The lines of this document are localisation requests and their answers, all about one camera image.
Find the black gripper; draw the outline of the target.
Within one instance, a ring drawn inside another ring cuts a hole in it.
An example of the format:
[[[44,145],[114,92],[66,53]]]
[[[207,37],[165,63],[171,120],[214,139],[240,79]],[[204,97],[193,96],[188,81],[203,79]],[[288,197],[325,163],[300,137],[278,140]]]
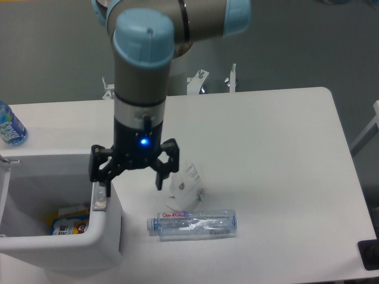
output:
[[[106,149],[94,144],[89,157],[89,179],[105,187],[106,197],[111,196],[111,181],[124,170],[151,167],[156,172],[156,188],[162,190],[163,181],[170,173],[179,170],[179,147],[174,138],[160,144],[163,124],[152,127],[148,133],[130,128],[114,120],[113,147]],[[159,156],[166,153],[162,162]]]

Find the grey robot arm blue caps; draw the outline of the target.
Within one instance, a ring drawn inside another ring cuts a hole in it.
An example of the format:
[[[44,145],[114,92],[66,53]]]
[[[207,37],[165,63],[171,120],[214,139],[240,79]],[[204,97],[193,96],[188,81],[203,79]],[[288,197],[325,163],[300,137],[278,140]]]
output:
[[[161,140],[171,62],[178,47],[244,32],[250,1],[92,1],[114,58],[113,145],[94,145],[89,178],[111,192],[126,170],[152,168],[156,186],[179,169],[179,147]]]

